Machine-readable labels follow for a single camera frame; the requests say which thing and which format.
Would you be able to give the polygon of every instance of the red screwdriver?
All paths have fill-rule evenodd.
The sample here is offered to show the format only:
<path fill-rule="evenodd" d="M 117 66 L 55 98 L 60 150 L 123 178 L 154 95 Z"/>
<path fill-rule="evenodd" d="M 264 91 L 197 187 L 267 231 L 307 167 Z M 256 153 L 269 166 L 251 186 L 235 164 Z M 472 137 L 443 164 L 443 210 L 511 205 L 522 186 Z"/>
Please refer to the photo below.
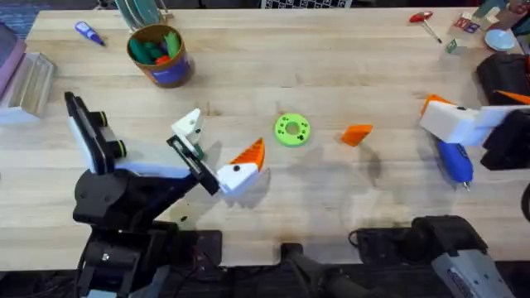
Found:
<path fill-rule="evenodd" d="M 430 32 L 430 34 L 436 38 L 436 40 L 438 42 L 441 43 L 441 39 L 440 37 L 438 37 L 438 35 L 434 32 L 434 30 L 432 30 L 431 26 L 429 25 L 429 23 L 427 22 L 427 20 L 432 16 L 432 12 L 431 11 L 423 11 L 423 12 L 419 12 L 415 15 L 413 15 L 410 20 L 408 20 L 409 22 L 411 23 L 417 23 L 417 22 L 422 22 L 423 24 L 425 24 L 425 29 L 427 31 Z"/>

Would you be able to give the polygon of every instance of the blue screwdriver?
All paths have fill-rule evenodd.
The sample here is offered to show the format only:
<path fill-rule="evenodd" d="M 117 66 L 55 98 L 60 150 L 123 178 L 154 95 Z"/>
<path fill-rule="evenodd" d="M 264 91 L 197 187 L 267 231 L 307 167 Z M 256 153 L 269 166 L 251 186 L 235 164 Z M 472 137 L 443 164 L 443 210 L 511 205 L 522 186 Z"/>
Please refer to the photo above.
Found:
<path fill-rule="evenodd" d="M 470 191 L 470 182 L 473 180 L 473 164 L 461 144 L 448 144 L 438 139 L 436 146 L 441 160 L 446 167 L 447 174 L 456 183 L 461 183 Z"/>

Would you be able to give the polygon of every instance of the orange block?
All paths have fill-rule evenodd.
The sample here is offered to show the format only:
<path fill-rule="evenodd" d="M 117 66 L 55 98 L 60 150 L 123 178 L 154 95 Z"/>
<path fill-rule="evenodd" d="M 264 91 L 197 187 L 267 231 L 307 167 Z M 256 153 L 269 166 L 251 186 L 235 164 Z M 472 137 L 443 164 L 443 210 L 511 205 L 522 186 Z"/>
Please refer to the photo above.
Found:
<path fill-rule="evenodd" d="M 508 96 L 511 99 L 515 99 L 517 101 L 520 101 L 524 104 L 530 104 L 530 96 L 521 95 L 521 94 L 515 94 L 511 92 L 501 91 L 501 90 L 495 90 L 495 92 L 498 92 L 504 96 Z"/>
<path fill-rule="evenodd" d="M 452 102 L 450 102 L 449 100 L 446 100 L 436 94 L 429 94 L 427 95 L 427 98 L 425 99 L 425 103 L 423 104 L 423 108 L 420 112 L 420 114 L 423 116 L 425 110 L 427 109 L 427 106 L 429 105 L 429 103 L 431 101 L 439 101 L 439 102 L 442 102 L 442 103 L 450 103 L 450 104 L 454 104 Z"/>
<path fill-rule="evenodd" d="M 372 132 L 372 127 L 373 126 L 370 124 L 352 125 L 346 129 L 342 134 L 342 137 L 340 137 L 340 140 L 355 147 L 363 141 L 370 132 Z"/>
<path fill-rule="evenodd" d="M 252 146 L 247 148 L 243 153 L 239 154 L 230 165 L 238 163 L 250 163 L 253 162 L 258 166 L 258 171 L 262 169 L 263 160 L 265 159 L 265 144 L 263 139 L 258 139 Z"/>

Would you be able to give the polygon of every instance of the wooden tabletop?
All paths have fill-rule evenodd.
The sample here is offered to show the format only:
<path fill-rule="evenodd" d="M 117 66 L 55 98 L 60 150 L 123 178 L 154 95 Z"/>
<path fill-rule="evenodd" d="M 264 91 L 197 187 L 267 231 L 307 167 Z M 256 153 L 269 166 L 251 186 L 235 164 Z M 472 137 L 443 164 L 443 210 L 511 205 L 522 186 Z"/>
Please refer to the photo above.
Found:
<path fill-rule="evenodd" d="M 441 38 L 462 11 L 433 9 Z M 196 63 L 192 80 L 159 89 L 125 51 L 117 12 L 41 12 L 27 43 L 57 65 L 43 119 L 0 127 L 0 270 L 73 268 L 89 234 L 75 223 L 74 187 L 85 170 L 67 124 L 63 93 L 104 110 L 122 137 L 164 144 L 170 125 L 193 108 L 205 118 L 202 147 L 211 165 L 230 161 L 263 137 L 267 174 L 237 199 L 197 187 L 161 219 L 183 228 L 220 229 L 225 265 L 271 264 L 282 242 L 301 242 L 323 262 L 357 262 L 349 231 L 410 225 L 417 216 L 468 219 L 499 260 L 530 259 L 530 223 L 519 209 L 530 171 L 487 171 L 484 150 L 468 147 L 471 192 L 454 190 L 418 127 L 435 93 L 476 108 L 484 95 L 473 75 L 491 52 L 480 35 L 463 55 L 448 55 L 418 25 L 417 9 L 174 11 Z M 74 30 L 87 21 L 107 47 Z M 283 113 L 311 122 L 303 147 L 280 145 L 272 125 Z M 338 142 L 371 123 L 359 147 Z M 180 219 L 187 216 L 183 223 Z"/>

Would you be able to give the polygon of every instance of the pen holder cup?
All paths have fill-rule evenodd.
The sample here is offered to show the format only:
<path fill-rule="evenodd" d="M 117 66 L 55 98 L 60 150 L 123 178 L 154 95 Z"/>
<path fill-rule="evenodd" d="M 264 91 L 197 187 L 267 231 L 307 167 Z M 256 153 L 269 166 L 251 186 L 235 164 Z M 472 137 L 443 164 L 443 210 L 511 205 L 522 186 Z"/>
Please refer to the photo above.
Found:
<path fill-rule="evenodd" d="M 150 41 L 160 44 L 164 41 L 164 36 L 170 32 L 174 32 L 177 38 L 181 41 L 181 47 L 177 51 L 175 57 L 159 65 L 146 65 L 136 61 L 129 47 L 129 41 L 132 38 L 136 38 L 141 43 Z M 187 82 L 193 75 L 192 61 L 190 61 L 188 54 L 186 53 L 184 40 L 175 28 L 161 24 L 145 26 L 135 31 L 129 38 L 129 41 L 127 43 L 127 53 L 129 57 L 157 86 L 162 88 L 179 87 Z"/>

